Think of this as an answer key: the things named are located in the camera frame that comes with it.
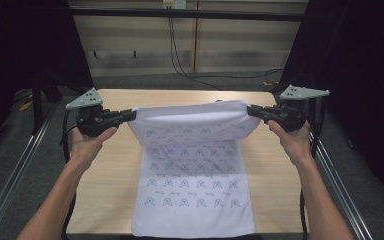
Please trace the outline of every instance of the forearm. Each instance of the forearm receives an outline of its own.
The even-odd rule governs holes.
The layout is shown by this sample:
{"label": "forearm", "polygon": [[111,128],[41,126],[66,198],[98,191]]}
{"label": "forearm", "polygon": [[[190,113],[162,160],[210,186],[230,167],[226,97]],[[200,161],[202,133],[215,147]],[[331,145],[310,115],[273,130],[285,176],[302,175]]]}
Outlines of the forearm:
{"label": "forearm", "polygon": [[311,239],[354,239],[323,183],[312,157],[298,168],[309,218]]}
{"label": "forearm", "polygon": [[17,239],[60,239],[70,202],[82,174],[69,162]]}

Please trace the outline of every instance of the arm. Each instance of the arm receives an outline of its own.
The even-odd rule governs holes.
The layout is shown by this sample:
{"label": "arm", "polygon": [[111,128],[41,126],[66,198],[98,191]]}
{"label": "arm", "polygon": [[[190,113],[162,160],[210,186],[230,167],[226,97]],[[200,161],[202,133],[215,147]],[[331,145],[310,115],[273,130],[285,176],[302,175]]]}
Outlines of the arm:
{"label": "arm", "polygon": [[354,239],[348,225],[333,203],[320,176],[310,151],[310,124],[295,132],[286,133],[275,121],[268,122],[270,129],[280,138],[301,180],[307,207],[311,239]]}
{"label": "arm", "polygon": [[102,148],[102,143],[116,131],[117,128],[110,128],[96,138],[89,138],[82,135],[77,128],[73,129],[70,161],[17,239],[60,239],[62,226],[80,178],[91,166]]}

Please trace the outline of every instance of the wooden table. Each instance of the wooden table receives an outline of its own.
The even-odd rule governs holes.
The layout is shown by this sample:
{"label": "wooden table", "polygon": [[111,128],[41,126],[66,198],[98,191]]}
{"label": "wooden table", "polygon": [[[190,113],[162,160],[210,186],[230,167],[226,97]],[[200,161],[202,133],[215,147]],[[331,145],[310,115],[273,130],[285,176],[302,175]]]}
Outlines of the wooden table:
{"label": "wooden table", "polygon": [[[99,90],[104,108],[173,106],[246,100],[272,106],[273,95],[262,92],[181,90]],[[302,232],[300,182],[278,137],[263,122],[241,141],[258,233]],[[127,124],[105,142],[78,191],[69,234],[131,234],[140,175],[141,146]]]}

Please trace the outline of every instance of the cloth fold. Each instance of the cloth fold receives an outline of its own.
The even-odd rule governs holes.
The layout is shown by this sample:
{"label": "cloth fold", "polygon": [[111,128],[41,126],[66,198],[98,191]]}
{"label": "cloth fold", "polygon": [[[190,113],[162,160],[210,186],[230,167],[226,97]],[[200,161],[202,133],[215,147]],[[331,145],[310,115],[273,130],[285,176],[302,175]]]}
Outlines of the cloth fold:
{"label": "cloth fold", "polygon": [[244,101],[135,108],[142,145],[135,236],[235,237],[255,232],[239,139],[260,119]]}

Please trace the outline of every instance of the hand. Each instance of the hand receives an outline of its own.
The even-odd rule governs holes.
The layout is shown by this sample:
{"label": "hand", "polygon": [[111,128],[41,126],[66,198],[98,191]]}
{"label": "hand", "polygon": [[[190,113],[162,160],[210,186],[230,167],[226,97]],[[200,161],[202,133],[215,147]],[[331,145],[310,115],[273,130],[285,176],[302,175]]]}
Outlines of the hand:
{"label": "hand", "polygon": [[291,162],[301,169],[313,163],[310,151],[310,124],[306,121],[301,129],[287,133],[275,121],[268,122],[270,129],[280,138],[280,144],[285,149]]}
{"label": "hand", "polygon": [[112,127],[98,137],[92,138],[81,134],[78,128],[74,128],[72,130],[73,146],[71,147],[69,163],[76,165],[82,172],[86,171],[101,150],[103,142],[111,138],[116,132],[117,128]]}

